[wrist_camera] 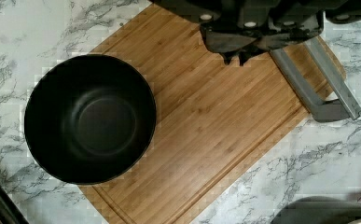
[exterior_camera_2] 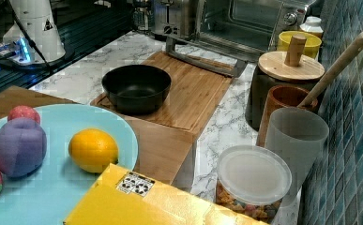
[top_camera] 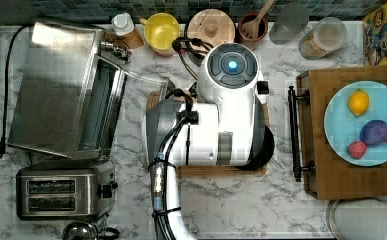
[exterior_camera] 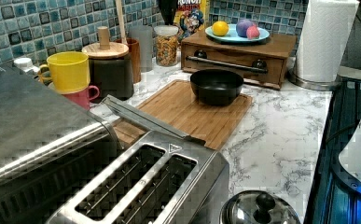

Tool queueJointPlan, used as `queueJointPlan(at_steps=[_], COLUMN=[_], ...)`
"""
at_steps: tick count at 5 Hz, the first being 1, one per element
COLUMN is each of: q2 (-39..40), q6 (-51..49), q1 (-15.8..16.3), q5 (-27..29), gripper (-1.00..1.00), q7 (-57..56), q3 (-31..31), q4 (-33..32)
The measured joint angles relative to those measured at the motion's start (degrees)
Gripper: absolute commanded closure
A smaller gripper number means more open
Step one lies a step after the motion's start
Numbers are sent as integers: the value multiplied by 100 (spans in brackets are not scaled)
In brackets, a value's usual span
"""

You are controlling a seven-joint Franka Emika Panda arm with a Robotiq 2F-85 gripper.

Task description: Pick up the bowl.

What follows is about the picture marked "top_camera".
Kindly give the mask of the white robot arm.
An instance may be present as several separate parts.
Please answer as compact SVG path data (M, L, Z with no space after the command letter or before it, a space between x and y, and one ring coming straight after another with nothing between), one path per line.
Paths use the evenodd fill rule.
M171 99L146 111L142 137L157 240L195 240L182 219L180 166L254 171L269 162L275 142L261 98L268 93L255 54L241 44L224 43L203 59L195 93L175 89Z

